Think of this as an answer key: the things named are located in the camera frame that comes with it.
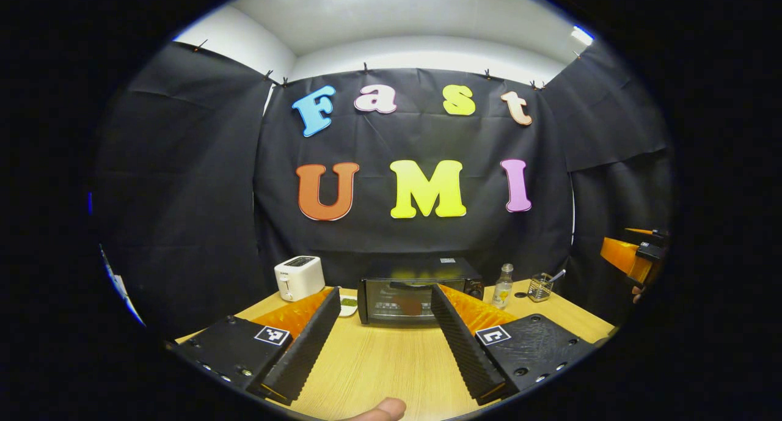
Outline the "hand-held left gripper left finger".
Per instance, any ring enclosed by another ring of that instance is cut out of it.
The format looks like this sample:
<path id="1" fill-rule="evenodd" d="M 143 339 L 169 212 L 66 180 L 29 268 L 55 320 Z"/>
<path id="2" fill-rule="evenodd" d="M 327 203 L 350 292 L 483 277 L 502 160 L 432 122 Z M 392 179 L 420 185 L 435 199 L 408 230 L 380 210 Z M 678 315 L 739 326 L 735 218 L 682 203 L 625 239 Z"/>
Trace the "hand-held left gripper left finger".
<path id="1" fill-rule="evenodd" d="M 237 390 L 291 405 L 340 312 L 340 289 L 325 287 L 252 320 L 229 315 L 170 348 Z"/>

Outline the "clear drink bottle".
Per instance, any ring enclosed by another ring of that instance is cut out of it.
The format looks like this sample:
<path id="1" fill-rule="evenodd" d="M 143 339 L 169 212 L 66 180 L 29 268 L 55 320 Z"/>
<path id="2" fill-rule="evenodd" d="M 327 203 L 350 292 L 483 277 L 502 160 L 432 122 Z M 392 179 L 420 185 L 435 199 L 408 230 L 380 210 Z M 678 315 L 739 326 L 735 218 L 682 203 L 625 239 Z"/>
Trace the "clear drink bottle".
<path id="1" fill-rule="evenodd" d="M 508 305 L 508 297 L 511 295 L 513 280 L 512 273 L 514 266 L 511 263 L 504 263 L 500 269 L 500 275 L 497 279 L 492 293 L 491 304 L 496 309 L 505 310 Z"/>

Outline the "white toaster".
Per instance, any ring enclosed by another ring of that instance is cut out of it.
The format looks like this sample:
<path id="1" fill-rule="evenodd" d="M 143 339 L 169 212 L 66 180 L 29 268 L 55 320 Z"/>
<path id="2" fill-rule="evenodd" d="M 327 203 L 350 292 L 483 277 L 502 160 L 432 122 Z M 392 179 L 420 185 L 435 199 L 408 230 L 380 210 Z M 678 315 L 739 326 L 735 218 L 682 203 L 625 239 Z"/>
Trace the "white toaster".
<path id="1" fill-rule="evenodd" d="M 321 292 L 325 287 L 320 257 L 297 256 L 274 267 L 279 295 L 295 302 Z"/>

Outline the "black electric oven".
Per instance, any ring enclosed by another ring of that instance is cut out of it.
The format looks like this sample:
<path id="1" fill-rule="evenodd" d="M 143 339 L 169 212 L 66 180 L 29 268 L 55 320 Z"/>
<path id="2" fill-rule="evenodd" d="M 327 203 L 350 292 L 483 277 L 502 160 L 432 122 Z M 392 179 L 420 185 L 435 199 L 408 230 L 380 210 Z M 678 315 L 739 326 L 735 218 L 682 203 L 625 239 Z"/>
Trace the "black electric oven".
<path id="1" fill-rule="evenodd" d="M 437 323 L 431 310 L 432 287 L 446 285 L 473 298 L 483 299 L 480 274 L 463 258 L 392 258 L 371 265 L 357 289 L 361 324 L 391 328 L 430 328 Z M 403 315 L 398 299 L 422 302 L 423 315 Z"/>

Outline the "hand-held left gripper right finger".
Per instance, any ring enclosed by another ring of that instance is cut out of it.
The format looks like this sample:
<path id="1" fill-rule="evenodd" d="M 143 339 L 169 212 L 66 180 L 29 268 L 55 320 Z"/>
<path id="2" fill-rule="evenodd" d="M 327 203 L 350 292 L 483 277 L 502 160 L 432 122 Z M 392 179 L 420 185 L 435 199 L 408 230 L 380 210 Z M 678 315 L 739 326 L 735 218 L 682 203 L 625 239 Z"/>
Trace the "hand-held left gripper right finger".
<path id="1" fill-rule="evenodd" d="M 446 285 L 431 291 L 432 313 L 479 405 L 529 394 L 597 349 L 540 313 L 489 319 L 491 305 Z"/>

